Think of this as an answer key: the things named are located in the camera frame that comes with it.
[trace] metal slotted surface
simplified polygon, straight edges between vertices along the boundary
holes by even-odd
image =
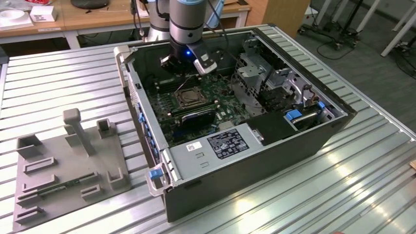
[[[415,134],[277,28],[260,29],[359,111],[317,154],[168,223],[143,177],[147,163],[109,59],[113,46],[12,58],[0,112],[0,233],[12,232],[16,137],[64,134],[60,113],[68,106],[80,108],[84,127],[103,117],[117,123],[133,189],[27,233],[416,232],[408,165],[416,158]]]

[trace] circuit board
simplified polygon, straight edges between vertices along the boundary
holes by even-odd
[[[221,123],[237,125],[251,117],[233,95],[229,81],[212,75],[203,77],[197,87],[165,94],[148,94],[148,98],[171,147],[221,131],[219,128]],[[175,129],[183,116],[212,109],[215,110],[213,123],[204,127],[196,126],[179,137]]]

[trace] wooden desk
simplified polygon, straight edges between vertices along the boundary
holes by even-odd
[[[57,11],[55,22],[33,22],[32,27],[0,31],[0,44],[64,37],[65,22],[60,1],[52,3]]]
[[[79,9],[71,5],[71,0],[56,0],[59,7],[57,21],[35,23],[33,27],[0,32],[0,44],[65,37],[71,49],[80,48],[79,35],[133,29],[129,0],[111,0],[108,8],[92,10]],[[237,18],[235,27],[245,26],[251,6],[237,3],[224,6],[221,18]],[[149,18],[140,18],[141,27],[149,27]],[[39,32],[39,29],[60,28],[53,32]]]
[[[65,28],[67,41],[71,49],[80,48],[77,36],[91,33],[109,32],[125,29],[133,29],[133,20],[131,15],[131,0],[112,0],[107,8],[92,10],[85,14],[85,10],[71,5],[71,0],[60,0]],[[237,3],[224,6],[221,18],[237,18],[235,27],[245,26],[249,6],[241,6]],[[149,18],[141,19],[141,27],[149,27]]]

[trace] white sticker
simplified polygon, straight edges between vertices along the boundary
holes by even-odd
[[[203,147],[203,145],[201,145],[201,143],[199,141],[192,143],[192,144],[189,144],[189,145],[187,145],[187,149],[188,149],[189,152],[192,150],[196,150],[196,149],[201,148],[201,147]]]
[[[48,32],[48,31],[59,31],[61,30],[60,28],[41,28],[41,29],[37,29],[39,32]]]

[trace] power supply label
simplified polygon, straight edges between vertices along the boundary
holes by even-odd
[[[209,137],[208,142],[219,159],[225,159],[236,153],[249,149],[236,129]]]

